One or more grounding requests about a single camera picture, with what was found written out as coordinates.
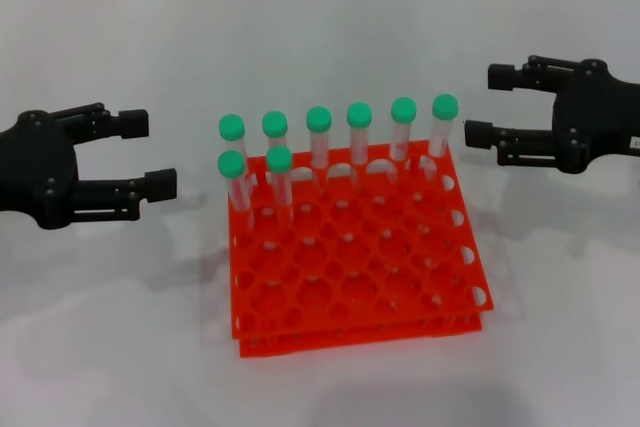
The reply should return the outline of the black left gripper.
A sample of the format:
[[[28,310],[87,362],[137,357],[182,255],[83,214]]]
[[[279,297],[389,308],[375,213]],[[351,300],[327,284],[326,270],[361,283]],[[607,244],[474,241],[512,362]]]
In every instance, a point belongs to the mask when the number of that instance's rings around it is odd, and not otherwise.
[[[148,137],[148,112],[112,115],[103,103],[94,103],[50,114],[20,114],[1,133],[1,210],[26,214],[45,230],[68,226],[73,217],[71,191],[78,181],[74,144],[114,136]],[[142,200],[176,198],[175,169],[133,179],[79,181],[74,187],[74,220],[136,221]]]

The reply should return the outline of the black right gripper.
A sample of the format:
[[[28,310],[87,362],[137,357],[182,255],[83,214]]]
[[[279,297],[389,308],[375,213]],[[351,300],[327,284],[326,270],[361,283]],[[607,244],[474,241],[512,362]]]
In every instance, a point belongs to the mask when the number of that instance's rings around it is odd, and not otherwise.
[[[496,147],[500,166],[557,167],[580,174],[599,157],[639,155],[639,85],[614,77],[602,60],[531,55],[520,69],[490,64],[488,88],[557,92],[552,130],[464,123],[466,146]]]

